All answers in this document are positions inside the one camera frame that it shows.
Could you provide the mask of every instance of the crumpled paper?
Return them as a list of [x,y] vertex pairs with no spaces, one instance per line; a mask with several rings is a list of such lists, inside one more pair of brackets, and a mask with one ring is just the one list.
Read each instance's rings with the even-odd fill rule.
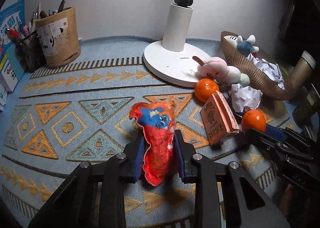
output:
[[279,88],[284,90],[284,79],[278,64],[272,64],[265,59],[254,58],[252,54],[249,54],[247,59],[274,81]]
[[261,96],[260,90],[250,86],[243,88],[239,83],[231,85],[231,101],[235,112],[256,110],[260,105]]

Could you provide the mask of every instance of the blue rug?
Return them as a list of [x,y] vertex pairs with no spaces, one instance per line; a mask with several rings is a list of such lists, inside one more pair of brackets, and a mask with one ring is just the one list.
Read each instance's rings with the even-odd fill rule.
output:
[[[136,102],[174,100],[177,129],[186,142],[219,163],[239,162],[268,195],[276,166],[254,147],[231,138],[212,150],[193,89],[154,77],[142,62],[150,39],[111,37],[82,43],[81,55],[62,68],[31,75],[13,110],[0,158],[0,195],[23,227],[81,161],[104,162],[135,139],[128,113]],[[190,40],[210,56],[220,42]],[[221,185],[221,222],[225,227]],[[155,188],[125,187],[127,227],[190,227],[195,186],[176,175]]]

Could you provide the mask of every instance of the stuffed animal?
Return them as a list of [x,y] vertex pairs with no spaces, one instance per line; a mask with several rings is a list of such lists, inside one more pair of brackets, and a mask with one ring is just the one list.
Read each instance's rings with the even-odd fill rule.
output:
[[225,60],[220,57],[212,57],[202,61],[200,58],[193,56],[193,59],[199,64],[198,73],[204,78],[216,80],[221,85],[231,86],[240,83],[243,87],[250,84],[249,77],[241,73],[234,66],[227,66]]
[[257,58],[256,53],[259,51],[259,47],[253,46],[253,44],[256,42],[256,38],[254,37],[254,35],[250,35],[247,40],[243,40],[241,35],[239,35],[238,37],[227,35],[224,38],[243,56],[248,57],[249,54],[252,53],[252,55]]
[[258,46],[253,46],[253,44],[256,42],[256,38],[254,35],[250,35],[249,38],[245,41],[243,41],[242,36],[238,36],[237,39],[237,50],[239,53],[241,53],[243,56],[248,57],[249,54],[252,53],[253,56],[257,56],[254,53],[259,51]]

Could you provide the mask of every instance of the wooden pen holder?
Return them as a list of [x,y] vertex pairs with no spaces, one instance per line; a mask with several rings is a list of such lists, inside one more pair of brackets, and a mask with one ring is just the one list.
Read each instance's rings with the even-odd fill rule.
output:
[[37,20],[36,30],[49,68],[69,64],[80,55],[74,7]]

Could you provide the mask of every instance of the pink plush toy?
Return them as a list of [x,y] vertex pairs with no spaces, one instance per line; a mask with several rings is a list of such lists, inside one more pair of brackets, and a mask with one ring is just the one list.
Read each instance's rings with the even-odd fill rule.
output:
[[198,65],[198,73],[204,78],[211,78],[226,86],[240,83],[242,87],[250,84],[249,77],[240,72],[234,66],[227,66],[225,60],[219,57],[212,57],[202,61],[199,57],[193,56]]
[[199,64],[198,73],[204,78],[210,77],[216,80],[229,71],[225,60],[219,57],[212,57],[202,61],[200,58],[193,56],[193,59]]

